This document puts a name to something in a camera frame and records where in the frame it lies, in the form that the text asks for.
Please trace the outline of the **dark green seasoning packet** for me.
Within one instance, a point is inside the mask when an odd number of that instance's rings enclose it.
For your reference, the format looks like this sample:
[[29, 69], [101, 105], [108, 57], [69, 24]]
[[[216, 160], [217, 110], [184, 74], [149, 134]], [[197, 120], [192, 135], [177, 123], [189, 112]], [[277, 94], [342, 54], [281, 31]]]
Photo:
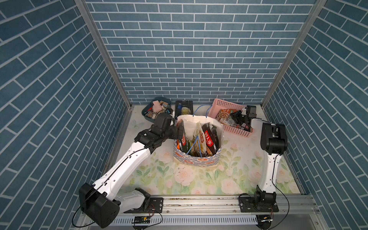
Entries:
[[218, 149], [219, 149], [219, 137], [218, 137], [218, 134], [217, 134], [217, 127], [215, 125], [212, 126], [211, 132], [213, 134], [213, 141], [214, 141], [214, 144], [215, 144], [215, 152], [217, 152]]

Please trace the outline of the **light green seasoning packet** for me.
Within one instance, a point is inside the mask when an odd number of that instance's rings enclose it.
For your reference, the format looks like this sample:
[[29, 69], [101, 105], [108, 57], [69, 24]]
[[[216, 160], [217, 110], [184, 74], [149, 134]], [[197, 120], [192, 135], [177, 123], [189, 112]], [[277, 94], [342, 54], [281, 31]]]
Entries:
[[207, 146], [200, 122], [197, 122], [195, 126], [193, 138], [193, 155], [200, 158], [207, 157]]

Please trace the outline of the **red fish seasoning packet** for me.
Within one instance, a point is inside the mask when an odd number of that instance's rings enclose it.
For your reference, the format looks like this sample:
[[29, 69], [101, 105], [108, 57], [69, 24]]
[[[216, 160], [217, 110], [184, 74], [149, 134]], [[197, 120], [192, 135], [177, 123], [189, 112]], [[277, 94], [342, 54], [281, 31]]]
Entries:
[[186, 132], [184, 129], [184, 121], [183, 120], [178, 121], [177, 127], [179, 128], [179, 130], [182, 131], [182, 135], [177, 140], [177, 148], [180, 151], [184, 152], [185, 154], [189, 155], [191, 152], [191, 141], [186, 135]]

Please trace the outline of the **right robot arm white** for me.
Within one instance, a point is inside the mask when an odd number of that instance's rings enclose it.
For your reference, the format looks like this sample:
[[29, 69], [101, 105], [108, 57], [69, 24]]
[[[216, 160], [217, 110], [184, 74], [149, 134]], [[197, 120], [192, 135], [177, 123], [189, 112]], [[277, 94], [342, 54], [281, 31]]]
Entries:
[[281, 156], [288, 148], [288, 138], [284, 124], [275, 124], [256, 117], [252, 106], [245, 115], [240, 111], [231, 114], [242, 129], [256, 131], [260, 134], [258, 140], [264, 153], [262, 179], [256, 186], [254, 197], [250, 200], [255, 209], [270, 209], [276, 205], [276, 177]]

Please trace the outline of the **black seasoning packet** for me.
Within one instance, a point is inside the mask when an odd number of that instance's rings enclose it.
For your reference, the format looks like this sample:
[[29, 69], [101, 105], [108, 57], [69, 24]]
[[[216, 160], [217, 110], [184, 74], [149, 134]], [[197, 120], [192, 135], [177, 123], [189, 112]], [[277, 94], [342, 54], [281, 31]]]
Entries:
[[205, 142], [206, 142], [206, 146], [207, 146], [207, 155], [208, 156], [213, 156], [214, 154], [216, 154], [216, 150], [215, 150], [215, 142], [214, 142], [214, 135], [210, 129], [210, 123], [205, 123], [202, 126], [202, 130], [204, 132], [205, 135]]

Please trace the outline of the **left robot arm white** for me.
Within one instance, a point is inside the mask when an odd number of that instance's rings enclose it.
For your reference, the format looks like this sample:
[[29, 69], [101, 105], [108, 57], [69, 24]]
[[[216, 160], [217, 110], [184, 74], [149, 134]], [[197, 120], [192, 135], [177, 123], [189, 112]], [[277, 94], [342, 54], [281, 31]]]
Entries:
[[118, 191], [129, 176], [167, 139], [181, 139], [184, 129], [175, 125], [141, 131], [128, 151], [102, 177], [79, 189], [80, 210], [101, 228], [109, 226], [119, 212], [147, 212], [150, 194], [141, 188], [117, 198]]

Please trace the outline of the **blue checkered paper bag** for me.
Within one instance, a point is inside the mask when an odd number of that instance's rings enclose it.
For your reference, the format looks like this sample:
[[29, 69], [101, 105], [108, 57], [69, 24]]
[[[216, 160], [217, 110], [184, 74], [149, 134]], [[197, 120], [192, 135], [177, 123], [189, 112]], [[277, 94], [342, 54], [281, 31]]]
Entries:
[[211, 167], [219, 163], [223, 125], [209, 116], [181, 115], [176, 127], [183, 133], [173, 143], [173, 155], [183, 164]]

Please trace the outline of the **cream black fish packet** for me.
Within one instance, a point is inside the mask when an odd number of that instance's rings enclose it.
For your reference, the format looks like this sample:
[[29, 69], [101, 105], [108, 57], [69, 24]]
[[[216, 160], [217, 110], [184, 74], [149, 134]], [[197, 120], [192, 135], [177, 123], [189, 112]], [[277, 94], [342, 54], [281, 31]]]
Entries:
[[220, 121], [220, 123], [222, 123], [224, 125], [228, 125], [230, 127], [234, 127], [234, 128], [237, 128], [237, 129], [241, 129], [241, 130], [251, 132], [250, 125], [248, 125], [247, 123], [244, 123], [244, 122], [237, 123], [236, 121], [233, 120], [232, 117], [221, 118], [219, 121]]

